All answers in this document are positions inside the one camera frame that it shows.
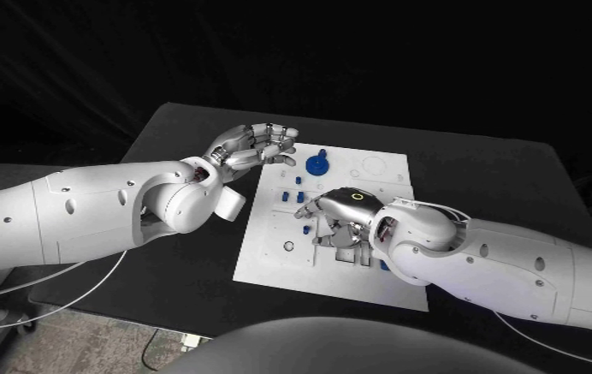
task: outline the blue knob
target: blue knob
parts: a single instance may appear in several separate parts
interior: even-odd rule
[[[317,156],[311,156],[305,161],[305,171],[311,175],[324,175],[330,170],[330,162],[327,161],[327,151],[321,149]]]

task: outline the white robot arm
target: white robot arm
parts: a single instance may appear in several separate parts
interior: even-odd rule
[[[348,248],[367,240],[373,256],[409,284],[432,283],[511,317],[592,329],[589,248],[508,224],[453,222],[413,200],[383,205],[348,187],[312,200],[295,217],[317,211],[334,234],[314,244]]]
[[[0,269],[66,264],[190,233],[214,212],[233,221],[245,204],[224,183],[258,164],[294,165],[296,130],[239,126],[203,157],[90,166],[0,191]]]

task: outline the white board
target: white board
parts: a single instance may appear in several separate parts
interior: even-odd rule
[[[314,176],[305,171],[305,160],[320,149],[327,151],[330,170]],[[324,216],[299,220],[292,216],[305,202],[340,187],[366,190],[384,204],[396,196],[412,199],[407,156],[298,143],[294,159],[295,167],[271,164],[262,168],[235,281],[426,312],[425,287],[406,284],[380,268],[376,258],[370,266],[363,265],[360,247],[337,252],[314,246],[312,237],[330,233]],[[288,201],[282,201],[283,192]],[[304,203],[296,203],[298,192],[304,192]]]

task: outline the black table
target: black table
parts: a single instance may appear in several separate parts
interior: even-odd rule
[[[553,148],[540,143],[165,104],[122,163],[200,156],[219,133],[258,122],[298,128],[304,143],[407,154],[417,199],[592,246],[592,219]],[[211,216],[193,233],[163,237],[131,250],[111,278],[73,309],[210,337],[276,318],[374,319],[471,341],[543,369],[589,369],[586,363],[523,340],[489,311],[433,286],[426,288],[430,312],[422,313],[233,282],[259,175],[256,168],[232,183],[247,197],[236,221]],[[39,284],[30,300],[63,305],[96,283],[116,258],[90,261]],[[592,356],[592,331],[511,322],[538,340]]]

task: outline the black background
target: black background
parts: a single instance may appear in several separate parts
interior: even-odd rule
[[[587,3],[0,0],[3,161],[116,161],[173,101],[543,141],[577,178]]]

